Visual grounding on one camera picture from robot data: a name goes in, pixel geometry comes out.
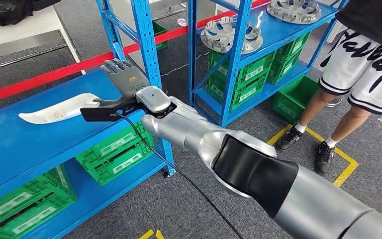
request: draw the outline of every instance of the robotic arm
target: robotic arm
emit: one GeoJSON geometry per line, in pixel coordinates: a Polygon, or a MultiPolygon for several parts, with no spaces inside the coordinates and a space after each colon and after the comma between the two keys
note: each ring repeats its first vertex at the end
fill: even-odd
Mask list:
{"type": "Polygon", "coordinates": [[[274,147],[208,122],[192,107],[148,86],[135,66],[114,60],[102,69],[122,98],[97,99],[103,107],[82,109],[85,120],[116,121],[113,112],[143,109],[147,131],[197,154],[225,190],[256,200],[296,239],[382,239],[382,214],[310,170],[279,160],[274,147]]]}

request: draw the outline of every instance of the silver robotic arm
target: silver robotic arm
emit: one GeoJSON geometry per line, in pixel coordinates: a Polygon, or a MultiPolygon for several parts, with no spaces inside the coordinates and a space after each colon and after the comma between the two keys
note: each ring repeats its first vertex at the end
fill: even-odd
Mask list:
{"type": "MultiPolygon", "coordinates": [[[[107,73],[117,88],[126,87],[122,74],[107,73]]],[[[256,200],[293,238],[382,239],[382,214],[301,165],[279,160],[274,147],[208,122],[157,87],[127,92],[147,112],[147,131],[197,154],[225,190],[256,200]]]]}

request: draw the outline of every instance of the black cable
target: black cable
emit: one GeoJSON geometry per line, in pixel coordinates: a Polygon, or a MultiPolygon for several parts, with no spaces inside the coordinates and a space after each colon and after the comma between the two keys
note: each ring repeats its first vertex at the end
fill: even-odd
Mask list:
{"type": "Polygon", "coordinates": [[[197,191],[210,203],[210,205],[216,210],[216,212],[222,217],[222,219],[228,224],[229,227],[235,232],[235,234],[239,237],[239,239],[244,239],[242,235],[236,230],[236,228],[231,224],[231,222],[221,213],[221,211],[215,206],[215,204],[208,198],[208,196],[189,178],[187,177],[182,171],[180,171],[177,167],[175,167],[173,164],[171,164],[167,159],[165,159],[161,154],[159,154],[155,149],[151,147],[151,145],[146,141],[146,139],[141,135],[140,131],[135,127],[134,123],[128,119],[127,117],[114,113],[114,115],[117,115],[124,120],[126,120],[135,130],[135,132],[138,134],[138,136],[141,138],[141,140],[146,144],[147,147],[150,148],[159,158],[161,158],[165,163],[167,163],[169,166],[174,168],[179,174],[181,174],[191,185],[197,189],[197,191]]]}

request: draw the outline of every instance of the red barrier tape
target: red barrier tape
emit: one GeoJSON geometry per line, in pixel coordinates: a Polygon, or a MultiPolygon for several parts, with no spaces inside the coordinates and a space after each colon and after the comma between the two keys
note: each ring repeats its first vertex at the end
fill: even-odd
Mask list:
{"type": "MultiPolygon", "coordinates": [[[[257,0],[252,3],[251,7],[257,7],[267,2],[269,2],[269,0],[257,0]]],[[[235,14],[236,13],[233,11],[227,11],[219,15],[206,18],[197,23],[197,28],[204,27],[211,20],[217,20],[223,16],[233,16],[235,14]]],[[[174,30],[171,30],[156,36],[155,41],[156,43],[161,43],[161,42],[176,38],[178,36],[184,35],[187,32],[188,32],[187,26],[179,27],[174,30]]],[[[131,45],[123,47],[123,51],[125,55],[128,55],[129,53],[132,53],[134,51],[138,51],[139,49],[140,49],[140,46],[138,44],[131,44],[131,45]]],[[[24,80],[22,82],[18,82],[9,86],[2,87],[0,88],[0,100],[6,97],[13,96],[15,94],[33,89],[35,87],[47,84],[49,82],[61,79],[63,77],[72,75],[83,69],[88,69],[88,68],[97,66],[101,64],[103,61],[111,60],[111,59],[113,59],[112,52],[107,52],[107,53],[92,57],[90,59],[84,60],[82,62],[75,63],[66,67],[62,67],[57,70],[50,71],[42,75],[24,80]]]]}

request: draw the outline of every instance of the metal rim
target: metal rim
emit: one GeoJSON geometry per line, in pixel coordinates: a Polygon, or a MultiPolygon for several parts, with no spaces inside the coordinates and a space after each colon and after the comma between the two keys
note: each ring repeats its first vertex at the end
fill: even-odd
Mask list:
{"type": "MultiPolygon", "coordinates": [[[[222,17],[219,21],[209,21],[201,32],[201,41],[210,49],[226,53],[233,44],[235,29],[232,27],[232,17],[222,17]]],[[[248,54],[258,50],[263,45],[263,38],[259,28],[252,27],[247,23],[241,54],[248,54]]]]}
{"type": "Polygon", "coordinates": [[[321,18],[321,9],[313,0],[274,0],[267,5],[267,12],[282,21],[303,25],[321,18]]]}

